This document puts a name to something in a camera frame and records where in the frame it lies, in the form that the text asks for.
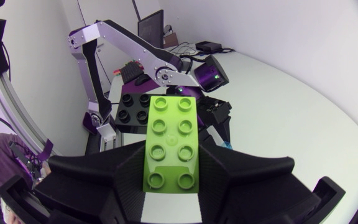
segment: robotic arm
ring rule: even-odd
[[[213,58],[202,64],[195,77],[181,73],[182,61],[166,50],[158,49],[129,32],[113,21],[98,21],[90,26],[74,30],[68,36],[71,54],[77,59],[81,77],[88,95],[88,112],[85,114],[85,128],[102,135],[105,142],[113,141],[117,128],[110,116],[111,104],[101,90],[94,52],[97,39],[104,38],[144,67],[144,72],[159,86],[187,86],[211,91],[228,83],[219,63]]]

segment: small black box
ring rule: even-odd
[[[200,51],[213,51],[213,50],[219,50],[222,49],[222,45],[221,44],[217,44],[217,43],[212,43],[209,41],[202,41],[200,43],[196,44],[196,49],[200,50]]]

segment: desk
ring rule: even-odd
[[[215,57],[230,83],[208,95],[232,105],[233,149],[294,158],[293,174],[310,190],[323,176],[332,178],[346,194],[325,223],[349,223],[358,209],[358,125],[317,91],[276,68],[239,53]],[[113,82],[112,102],[119,99],[117,88],[120,84]],[[196,195],[147,194],[142,221],[200,222],[197,201]]]

